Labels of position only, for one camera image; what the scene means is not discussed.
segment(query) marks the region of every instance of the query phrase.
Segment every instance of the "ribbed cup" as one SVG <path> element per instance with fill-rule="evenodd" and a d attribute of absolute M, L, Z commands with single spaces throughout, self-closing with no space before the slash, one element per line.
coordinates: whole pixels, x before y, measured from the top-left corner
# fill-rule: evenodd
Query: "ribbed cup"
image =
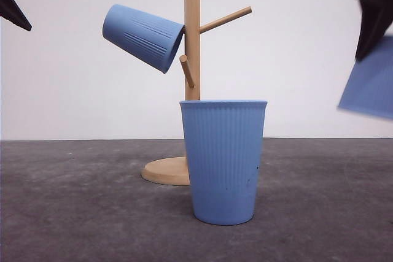
<path fill-rule="evenodd" d="M 179 48 L 183 27 L 174 21 L 115 4 L 106 15 L 103 36 L 165 74 Z"/>
<path fill-rule="evenodd" d="M 195 216 L 235 225 L 254 214 L 266 101 L 182 101 Z"/>

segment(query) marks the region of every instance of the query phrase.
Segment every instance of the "dark blurry object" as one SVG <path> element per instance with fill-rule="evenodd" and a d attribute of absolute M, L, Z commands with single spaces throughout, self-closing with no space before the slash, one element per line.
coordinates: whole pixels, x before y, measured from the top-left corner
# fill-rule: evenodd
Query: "dark blurry object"
<path fill-rule="evenodd" d="M 356 60 L 364 59 L 384 36 L 393 22 L 393 0 L 359 0 L 362 27 L 356 50 Z"/>
<path fill-rule="evenodd" d="M 14 0 L 0 0 L 0 16 L 30 31 L 31 25 Z"/>

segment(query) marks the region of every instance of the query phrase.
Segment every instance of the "blue paper cup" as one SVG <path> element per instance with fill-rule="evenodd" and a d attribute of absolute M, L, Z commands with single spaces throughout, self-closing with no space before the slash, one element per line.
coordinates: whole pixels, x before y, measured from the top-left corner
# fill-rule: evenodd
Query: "blue paper cup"
<path fill-rule="evenodd" d="M 217 225 L 254 214 L 266 101 L 181 101 L 196 218 Z"/>
<path fill-rule="evenodd" d="M 183 27 L 174 21 L 115 4 L 104 20 L 103 36 L 165 74 L 179 48 Z"/>

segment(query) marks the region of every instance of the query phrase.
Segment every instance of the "gray floor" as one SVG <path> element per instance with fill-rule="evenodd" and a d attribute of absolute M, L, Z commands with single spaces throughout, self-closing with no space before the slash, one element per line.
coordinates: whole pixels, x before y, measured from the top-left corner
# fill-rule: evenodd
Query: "gray floor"
<path fill-rule="evenodd" d="M 393 261 L 393 140 L 264 143 L 254 218 L 214 226 L 139 176 L 182 141 L 2 142 L 1 261 Z"/>

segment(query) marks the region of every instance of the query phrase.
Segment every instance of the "wooden mug tree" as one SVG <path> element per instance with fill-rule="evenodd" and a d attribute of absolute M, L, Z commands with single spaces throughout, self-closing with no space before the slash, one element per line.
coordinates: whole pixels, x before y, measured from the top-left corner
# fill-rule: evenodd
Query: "wooden mug tree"
<path fill-rule="evenodd" d="M 201 99 L 200 34 L 251 13 L 251 7 L 246 7 L 226 17 L 200 26 L 200 0 L 184 0 L 185 21 L 185 55 L 180 62 L 185 75 L 185 99 L 196 101 Z M 189 185 L 189 170 L 186 157 L 167 158 L 146 164 L 142 177 L 151 182 L 167 185 Z"/>

